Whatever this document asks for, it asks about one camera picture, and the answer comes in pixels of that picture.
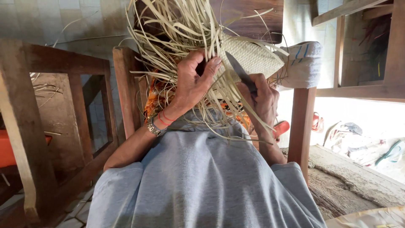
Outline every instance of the wooden table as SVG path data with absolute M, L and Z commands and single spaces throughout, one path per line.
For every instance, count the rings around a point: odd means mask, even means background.
M 284 0 L 224 0 L 222 3 L 222 12 L 220 18 L 221 2 L 222 0 L 210 1 L 218 22 L 220 22 L 221 19 L 222 23 L 224 24 L 227 19 L 235 18 L 238 16 L 246 17 L 256 15 L 254 10 L 262 13 L 265 10 L 273 8 L 272 11 L 262 15 L 262 18 L 266 22 L 266 25 L 271 32 L 283 32 Z M 137 9 L 139 10 L 139 12 L 141 12 L 144 7 L 145 5 L 141 1 L 137 2 Z M 146 11 L 144 15 L 154 18 L 154 15 L 150 11 Z M 267 29 L 260 17 L 245 18 L 239 21 L 235 21 L 229 26 L 229 28 L 243 37 L 261 39 L 266 42 L 272 42 L 273 44 L 279 44 L 282 41 L 282 36 L 280 34 L 272 34 L 270 36 L 267 33 L 262 38 Z M 154 30 L 151 27 L 145 27 L 145 31 L 151 34 L 156 34 L 159 32 L 158 30 Z M 225 33 L 234 35 L 227 30 L 225 30 Z

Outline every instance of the right hand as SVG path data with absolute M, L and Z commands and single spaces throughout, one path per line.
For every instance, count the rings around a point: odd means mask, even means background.
M 250 107 L 255 111 L 257 116 L 267 123 L 269 126 L 274 125 L 275 118 L 277 116 L 277 103 L 279 99 L 279 92 L 269 86 L 266 78 L 263 74 L 250 74 L 252 81 L 257 88 L 257 97 L 253 98 L 250 95 L 248 87 L 242 83 L 237 82 L 236 86 L 243 95 L 243 98 L 247 101 Z M 245 108 L 247 115 L 250 117 L 252 124 L 255 126 L 256 133 L 260 136 L 262 134 L 268 134 L 265 128 L 259 123 L 259 121 Z

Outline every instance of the left hand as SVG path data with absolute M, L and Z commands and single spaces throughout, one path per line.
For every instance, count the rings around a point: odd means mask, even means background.
M 190 52 L 177 64 L 177 89 L 175 97 L 164 110 L 166 116 L 177 119 L 192 109 L 204 97 L 212 83 L 212 78 L 221 66 L 221 58 L 214 57 L 206 65 L 204 73 L 198 75 L 197 65 L 204 60 L 205 51 L 200 48 Z

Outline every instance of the knife blade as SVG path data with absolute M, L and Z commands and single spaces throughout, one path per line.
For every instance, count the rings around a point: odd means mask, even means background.
M 241 81 L 247 86 L 249 89 L 251 95 L 255 98 L 257 97 L 257 87 L 255 83 L 252 81 L 250 76 L 246 73 L 246 71 L 243 69 L 241 64 L 238 62 L 238 60 L 233 57 L 229 52 L 225 51 L 226 57 L 228 58 L 232 68 L 235 70 L 236 74 L 239 76 Z

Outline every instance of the wooden chair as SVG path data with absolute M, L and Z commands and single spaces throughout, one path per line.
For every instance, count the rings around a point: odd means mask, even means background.
M 342 84 L 343 40 L 345 16 L 376 6 L 386 0 L 352 0 L 333 10 L 314 17 L 312 26 L 337 18 L 335 53 L 335 74 L 333 88 L 318 89 L 317 97 L 364 98 L 380 101 L 405 102 L 405 1 L 394 0 L 393 4 L 363 13 L 363 19 L 370 19 L 392 13 L 390 37 L 384 80 L 379 84 L 366 86 L 345 86 Z
M 63 94 L 67 110 L 71 110 L 68 116 L 72 117 L 68 124 L 72 129 L 66 135 L 72 136 L 75 143 L 67 146 L 71 149 L 60 152 L 59 156 L 61 161 L 69 159 L 72 162 L 68 169 L 58 167 L 51 159 L 53 154 L 49 153 L 45 141 L 30 72 L 48 73 L 48 77 L 58 77 L 65 85 Z M 94 154 L 81 74 L 102 78 L 108 142 Z M 54 227 L 64 209 L 90 186 L 118 147 L 109 61 L 18 40 L 0 39 L 0 108 L 25 194 L 23 201 L 0 218 L 0 227 Z M 62 172 L 63 178 L 55 171 Z
M 144 107 L 147 101 L 145 77 L 130 71 L 142 71 L 143 64 L 135 59 L 139 54 L 127 47 L 115 47 L 113 59 L 117 78 L 119 100 L 121 102 L 125 136 L 128 138 L 143 125 L 143 115 L 138 105 Z M 309 141 L 313 122 L 316 87 L 294 89 L 292 121 L 288 162 L 297 162 L 301 166 L 308 183 Z

